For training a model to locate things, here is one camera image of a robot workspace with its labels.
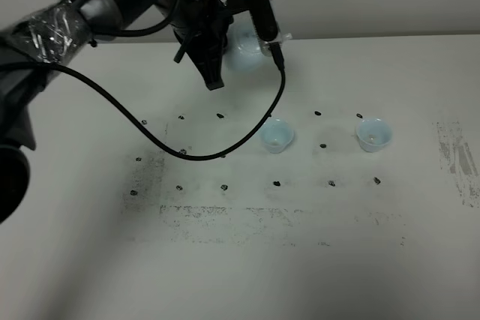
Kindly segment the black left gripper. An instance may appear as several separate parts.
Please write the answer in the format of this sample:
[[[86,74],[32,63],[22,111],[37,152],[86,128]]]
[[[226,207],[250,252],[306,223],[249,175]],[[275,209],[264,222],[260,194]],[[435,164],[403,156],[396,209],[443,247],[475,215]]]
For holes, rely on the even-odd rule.
[[[188,55],[208,90],[224,87],[221,77],[223,54],[227,47],[227,30],[232,17],[221,17],[220,0],[176,0],[178,6],[170,23],[180,43],[175,61]]]

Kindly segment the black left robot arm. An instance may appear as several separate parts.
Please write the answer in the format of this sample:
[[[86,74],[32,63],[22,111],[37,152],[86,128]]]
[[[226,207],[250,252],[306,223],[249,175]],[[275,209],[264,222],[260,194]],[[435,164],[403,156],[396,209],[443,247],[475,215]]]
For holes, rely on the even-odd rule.
[[[171,26],[187,56],[214,90],[233,15],[221,0],[60,0],[1,31],[1,218],[20,205],[29,186],[23,148],[36,142],[28,106],[85,45],[142,37]]]

